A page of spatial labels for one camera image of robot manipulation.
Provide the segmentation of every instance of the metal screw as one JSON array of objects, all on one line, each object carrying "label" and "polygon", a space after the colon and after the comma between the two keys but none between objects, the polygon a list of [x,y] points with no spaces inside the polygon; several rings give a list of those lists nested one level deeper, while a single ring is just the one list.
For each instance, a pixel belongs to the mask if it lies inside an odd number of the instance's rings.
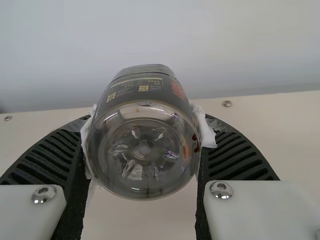
[{"label": "metal screw", "polygon": [[12,116],[6,116],[6,117],[4,118],[5,121],[10,121],[11,119],[12,119]]},{"label": "metal screw", "polygon": [[210,185],[211,194],[217,199],[229,199],[233,195],[231,186],[223,181],[215,181]]},{"label": "metal screw", "polygon": [[31,200],[34,204],[43,204],[53,199],[56,193],[56,187],[50,185],[42,186],[32,194]]},{"label": "metal screw", "polygon": [[232,106],[232,102],[231,101],[224,101],[223,103],[222,103],[222,105],[224,106],[224,107],[231,107]]}]

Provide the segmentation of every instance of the white tissue paper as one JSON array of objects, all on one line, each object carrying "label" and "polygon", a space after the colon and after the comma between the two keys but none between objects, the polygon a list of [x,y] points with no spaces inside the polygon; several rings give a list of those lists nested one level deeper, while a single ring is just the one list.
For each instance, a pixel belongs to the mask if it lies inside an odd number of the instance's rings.
[{"label": "white tissue paper", "polygon": [[86,206],[89,206],[91,199],[95,193],[96,187],[99,185],[99,183],[94,178],[94,173],[90,167],[89,160],[88,160],[88,153],[87,153],[87,139],[92,123],[93,116],[95,115],[97,109],[97,105],[94,104],[92,107],[92,110],[89,111],[90,117],[86,121],[86,123],[83,125],[83,127],[80,129],[81,134],[81,147],[84,155],[84,163],[85,163],[85,177],[86,179],[91,179],[88,189],[88,197],[86,201]]},{"label": "white tissue paper", "polygon": [[[198,126],[198,131],[200,134],[200,139],[201,139],[201,148],[202,147],[206,147],[206,148],[216,148],[217,144],[216,144],[216,133],[214,132],[214,130],[208,126],[207,122],[206,122],[206,114],[205,111],[198,105],[196,104],[190,104],[191,109],[192,109],[192,113],[193,113],[193,117],[195,118],[195,120],[199,123]],[[87,153],[87,139],[88,139],[88,134],[90,131],[90,127],[91,127],[91,123],[93,120],[93,116],[95,114],[95,111],[97,109],[97,105],[94,104],[92,107],[92,110],[89,111],[90,114],[90,118],[88,118],[88,120],[86,121],[86,123],[84,124],[84,126],[80,129],[80,134],[81,134],[81,147],[83,150],[83,154],[84,154],[84,161],[85,161],[85,177],[87,179],[91,179],[90,185],[89,185],[89,190],[88,190],[88,197],[87,197],[87,206],[89,205],[93,194],[95,192],[95,189],[97,186],[99,186],[99,183],[95,180],[94,178],[94,173],[90,167],[89,164],[89,160],[88,160],[88,153]]]}]

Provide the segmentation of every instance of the clear plastic bottle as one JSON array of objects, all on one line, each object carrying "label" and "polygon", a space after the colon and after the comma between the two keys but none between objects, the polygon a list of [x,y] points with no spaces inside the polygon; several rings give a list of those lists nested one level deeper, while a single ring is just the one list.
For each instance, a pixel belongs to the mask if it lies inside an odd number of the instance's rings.
[{"label": "clear plastic bottle", "polygon": [[180,83],[158,64],[116,75],[101,97],[87,140],[94,177],[108,191],[132,200],[159,199],[183,188],[198,168],[199,145]]}]

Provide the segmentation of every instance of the white wall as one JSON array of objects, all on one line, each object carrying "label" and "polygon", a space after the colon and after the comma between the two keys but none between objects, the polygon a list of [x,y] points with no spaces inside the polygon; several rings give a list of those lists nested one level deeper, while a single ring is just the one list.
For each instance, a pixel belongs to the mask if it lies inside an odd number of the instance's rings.
[{"label": "white wall", "polygon": [[319,0],[2,0],[0,109],[85,107],[138,64],[190,99],[320,89]]}]

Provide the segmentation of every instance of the white platform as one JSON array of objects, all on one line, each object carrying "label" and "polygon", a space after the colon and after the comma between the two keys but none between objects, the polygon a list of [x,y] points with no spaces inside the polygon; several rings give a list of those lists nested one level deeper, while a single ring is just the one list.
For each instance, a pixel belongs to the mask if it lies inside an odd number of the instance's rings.
[{"label": "white platform", "polygon": [[[233,102],[223,107],[224,100]],[[320,204],[320,91],[193,100],[250,139],[282,180],[300,182]],[[88,108],[0,114],[0,174],[50,131]],[[6,116],[13,116],[4,121]],[[197,183],[150,202],[118,198],[98,189],[86,209],[83,240],[194,240]]]}]

